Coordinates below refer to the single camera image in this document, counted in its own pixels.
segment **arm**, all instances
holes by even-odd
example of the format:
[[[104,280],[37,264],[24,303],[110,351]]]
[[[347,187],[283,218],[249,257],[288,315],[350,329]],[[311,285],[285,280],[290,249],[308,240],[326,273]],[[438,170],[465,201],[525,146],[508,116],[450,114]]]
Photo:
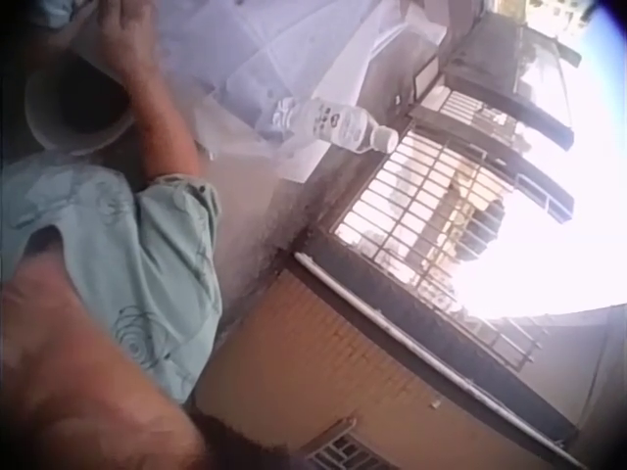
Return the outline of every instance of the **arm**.
[[[101,0],[99,13],[104,52],[130,95],[149,180],[173,173],[200,176],[196,144],[155,60],[151,1]]]
[[[196,143],[155,73],[143,83],[128,82],[128,93],[144,145],[143,164],[150,181],[167,174],[201,175]]]

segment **window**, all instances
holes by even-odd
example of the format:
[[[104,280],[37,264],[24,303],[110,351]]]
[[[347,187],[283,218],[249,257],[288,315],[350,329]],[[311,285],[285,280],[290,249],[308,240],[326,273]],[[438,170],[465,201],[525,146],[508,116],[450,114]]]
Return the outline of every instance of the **window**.
[[[520,335],[512,341],[480,314],[470,315],[460,295],[467,282],[459,280],[498,238],[504,203],[519,193],[513,182],[487,168],[486,159],[472,145],[455,139],[442,144],[410,131],[334,233],[434,313],[519,370],[537,349],[536,338]]]
[[[336,438],[310,456],[319,470],[395,470],[379,455],[346,434]]]

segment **light blue shirt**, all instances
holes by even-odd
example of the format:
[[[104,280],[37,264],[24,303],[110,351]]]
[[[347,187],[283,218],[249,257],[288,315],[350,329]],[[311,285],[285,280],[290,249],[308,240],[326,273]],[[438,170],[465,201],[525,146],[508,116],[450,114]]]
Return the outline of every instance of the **light blue shirt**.
[[[56,227],[87,310],[168,395],[185,401],[221,315],[215,190],[172,175],[133,194],[118,172],[47,152],[3,168],[1,202],[3,281],[32,234]]]

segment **finger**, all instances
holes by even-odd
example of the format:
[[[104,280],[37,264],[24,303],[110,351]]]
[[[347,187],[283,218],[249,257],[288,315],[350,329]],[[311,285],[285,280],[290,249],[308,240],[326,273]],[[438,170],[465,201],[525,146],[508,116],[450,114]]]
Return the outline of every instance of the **finger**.
[[[107,27],[120,24],[121,0],[100,0],[98,5],[98,21],[100,26]]]

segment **water bottle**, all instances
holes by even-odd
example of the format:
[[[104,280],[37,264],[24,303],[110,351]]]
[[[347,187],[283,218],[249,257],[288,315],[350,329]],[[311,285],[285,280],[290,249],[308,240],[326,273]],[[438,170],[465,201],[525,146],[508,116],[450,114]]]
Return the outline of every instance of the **water bottle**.
[[[399,143],[399,133],[379,125],[365,109],[319,98],[279,101],[272,124],[280,131],[293,132],[298,138],[323,140],[356,154],[371,149],[389,154]]]

